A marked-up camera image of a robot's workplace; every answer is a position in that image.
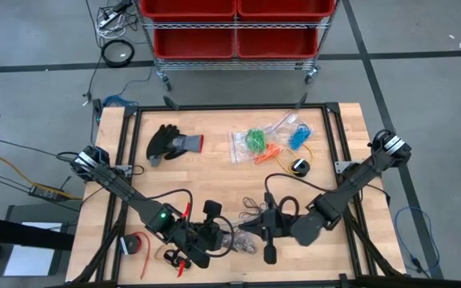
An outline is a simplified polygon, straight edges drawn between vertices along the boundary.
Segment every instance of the black metal frame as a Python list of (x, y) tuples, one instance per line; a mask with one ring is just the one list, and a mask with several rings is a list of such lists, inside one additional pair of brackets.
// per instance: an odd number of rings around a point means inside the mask
[[(142, 113), (144, 112), (151, 112), (151, 111), (172, 111), (173, 109), (169, 106), (140, 106), (134, 107), (136, 109), (136, 116), (134, 121), (134, 129), (133, 129), (133, 137), (131, 140), (130, 146), (130, 154), (129, 154), (129, 165), (134, 165), (136, 150), (138, 147), (138, 135), (140, 131), (140, 122), (142, 118)], [(259, 105), (207, 105), (207, 106), (180, 106), (178, 110), (182, 111), (194, 111), (194, 110), (265, 110), (265, 109), (294, 109), (295, 106), (293, 104), (259, 104)], [(332, 166), (334, 166), (334, 162), (339, 160), (339, 156), (337, 153), (337, 148), (335, 146), (334, 135), (332, 133), (332, 125), (330, 119), (330, 113), (335, 117), (335, 123), (337, 132), (339, 134), (341, 146), (343, 149), (343, 157), (344, 161), (351, 160), (350, 150), (347, 144), (346, 133), (343, 126), (343, 119), (341, 117), (339, 104), (337, 102), (328, 102), (328, 103), (304, 103), (300, 107), (300, 109), (321, 109), (323, 114), (323, 124), (325, 126), (325, 131), (327, 133), (327, 140), (328, 146), (331, 152), (331, 159), (332, 159)], [(129, 126), (129, 109), (131, 107), (126, 108), (125, 116), (122, 122), (122, 131), (120, 134), (120, 139), (118, 142), (118, 152), (116, 158), (116, 164), (122, 164), (122, 156), (125, 150), (125, 142), (126, 142), (126, 133)], [(339, 180), (337, 172), (335, 171), (335, 178), (336, 181)], [(110, 196), (110, 201), (108, 203), (108, 209), (106, 211), (106, 222), (104, 226), (104, 234), (103, 238), (106, 237), (108, 231), (111, 228), (112, 220), (114, 217), (114, 206), (115, 206), (116, 197), (112, 194)], [(359, 196), (355, 196), (355, 212), (357, 214), (357, 221), (360, 227), (366, 232), (367, 234), (367, 224), (364, 218), (362, 204), (359, 201)], [(127, 217), (127, 204), (122, 203), (121, 209), (124, 209), (125, 217)], [(122, 231), (119, 236), (123, 235), (125, 230), (125, 222), (122, 228)], [(346, 225), (346, 233), (347, 233), (347, 241), (348, 246), (350, 249), (350, 258), (351, 264), (353, 268), (353, 272), (355, 277), (357, 278), (359, 275), (363, 275), (362, 267), (359, 261), (359, 255), (357, 251), (357, 246), (355, 242), (355, 236), (353, 230)], [(120, 271), (120, 260), (122, 253), (120, 252), (120, 242), (117, 242), (117, 249), (114, 251), (114, 262), (111, 271), (111, 280), (118, 281), (118, 275)], [(369, 274), (376, 275), (376, 267), (375, 263), (367, 250), (366, 253), (366, 260), (367, 260), (367, 267)], [(103, 259), (101, 266), (97, 272), (96, 280), (102, 280), (104, 277), (104, 270), (106, 265), (106, 258)], [(120, 285), (121, 287), (126, 288), (139, 288), (139, 287), (225, 287), (225, 286), (246, 286), (246, 287), (292, 287), (292, 286), (307, 286), (307, 287), (340, 287), (342, 284), (339, 280), (330, 280), (330, 281), (289, 281), (289, 282), (240, 282), (240, 283), (197, 283), (197, 284), (136, 284), (136, 285)]]

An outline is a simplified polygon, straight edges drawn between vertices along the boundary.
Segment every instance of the concrete floor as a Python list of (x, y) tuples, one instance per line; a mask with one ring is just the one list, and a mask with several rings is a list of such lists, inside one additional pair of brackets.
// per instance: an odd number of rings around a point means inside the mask
[[(105, 0), (90, 0), (93, 11)], [(454, 0), (351, 0), (370, 53), (461, 50), (461, 2)], [(343, 7), (323, 48), (324, 54), (359, 51)], [(144, 41), (140, 33), (126, 36)], [(136, 45), (135, 60), (151, 60)], [(79, 0), (0, 0), (0, 66), (97, 62), (98, 48), (85, 3)], [(421, 207), (431, 216), (445, 278), (461, 279), (461, 57), (373, 60), (376, 77), (397, 132), (413, 147), (409, 162)], [(300, 71), (170, 72), (178, 104), (359, 102), (370, 134), (383, 128), (363, 62), (321, 61), (315, 83)], [(144, 79), (150, 67), (99, 70), (93, 94), (105, 98), (130, 80)], [(81, 106), (93, 70), (0, 73), (0, 139), (59, 152), (81, 150), (90, 142), (90, 106)], [(124, 94), (141, 105), (162, 105), (168, 94), (154, 75)], [(65, 163), (0, 143), (0, 154), (39, 182), (61, 185)], [(0, 174), (15, 178), (0, 163)], [(407, 205), (397, 171), (383, 177), (392, 196), (391, 212)], [(67, 189), (82, 194), (72, 179)], [(39, 203), (0, 185), (0, 218), (8, 205)], [(409, 214), (400, 218), (403, 239), (423, 257)]]

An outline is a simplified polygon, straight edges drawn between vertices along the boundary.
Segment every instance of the wooden table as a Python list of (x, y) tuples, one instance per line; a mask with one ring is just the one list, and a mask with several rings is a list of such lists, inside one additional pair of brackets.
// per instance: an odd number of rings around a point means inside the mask
[[(367, 158), (369, 136), (360, 105), (356, 103), (340, 104), (343, 125), (348, 145), (354, 160)], [(229, 131), (248, 130), (267, 123), (275, 123), (287, 110), (200, 110), (200, 111), (162, 111), (146, 112), (142, 115), (141, 130), (136, 151), (136, 163), (145, 167), (146, 172), (133, 177), (132, 185), (146, 196), (161, 194), (168, 190), (187, 188), (194, 195), (192, 221), (202, 221), (205, 214), (202, 207), (207, 199), (222, 204), (222, 214), (232, 222), (238, 220), (243, 206), (243, 197), (251, 197), (256, 202), (263, 200), (264, 178), (274, 172), (282, 172), (275, 161), (253, 165), (249, 162), (232, 164), (229, 154), (227, 134)], [(118, 149), (118, 138), (122, 126), (123, 108), (106, 108), (103, 111), (99, 127), (97, 145), (110, 153), (112, 163)], [(323, 126), (323, 116), (318, 109), (303, 109), (299, 116), (316, 130), (307, 141), (313, 150), (315, 159), (311, 172), (305, 177), (309, 182), (332, 189), (336, 187), (333, 164)], [(331, 120), (335, 130), (335, 120)], [(159, 167), (150, 167), (146, 160), (146, 147), (152, 135), (161, 124), (175, 124), (183, 134), (204, 134), (205, 141), (201, 154), (186, 153), (172, 161), (162, 161)], [(134, 117), (130, 119), (127, 132), (127, 149), (123, 159), (128, 159), (131, 131)], [(334, 131), (337, 147), (339, 137)], [(300, 150), (300, 155), (308, 158), (308, 152)], [(340, 159), (342, 151), (338, 148)], [(293, 156), (285, 152), (280, 159), (293, 161)], [(379, 179), (371, 182), (382, 188)], [(99, 186), (89, 183), (84, 197), (90, 196)], [(319, 191), (289, 178), (272, 178), (270, 188), (277, 201), (287, 195), (296, 197), (300, 206), (305, 206)], [(404, 272), (403, 260), (391, 221), (384, 195), (366, 187), (363, 190), (363, 209), (372, 242), (378, 247), (391, 265)], [(82, 207), (78, 228), (70, 256), (67, 280), (75, 278), (93, 257), (101, 242), (106, 206), (109, 193), (102, 191), (89, 199)], [(169, 202), (179, 210), (184, 210), (188, 197), (185, 194), (172, 194), (161, 201)], [(287, 204), (285, 211), (293, 212), (294, 207)], [(146, 231), (138, 214), (129, 210), (126, 233)], [(150, 236), (151, 251), (156, 251), (162, 243)], [(308, 247), (300, 246), (293, 238), (275, 239), (278, 251), (276, 265), (267, 265), (263, 261), (264, 243), (254, 237), (259, 248), (254, 255), (232, 253), (224, 258), (212, 258), (208, 269), (193, 269), (176, 278), (177, 271), (161, 260), (151, 258), (145, 277), (140, 274), (144, 261), (144, 252), (123, 256), (121, 261), (119, 284), (139, 283), (200, 283), (200, 282), (269, 282), (336, 279), (338, 274), (346, 273), (353, 278), (350, 254), (347, 245), (343, 221), (332, 231), (322, 230), (319, 238)], [(357, 239), (359, 257), (363, 271), (367, 271), (363, 248)], [(114, 251), (108, 253), (106, 279), (110, 277)]]

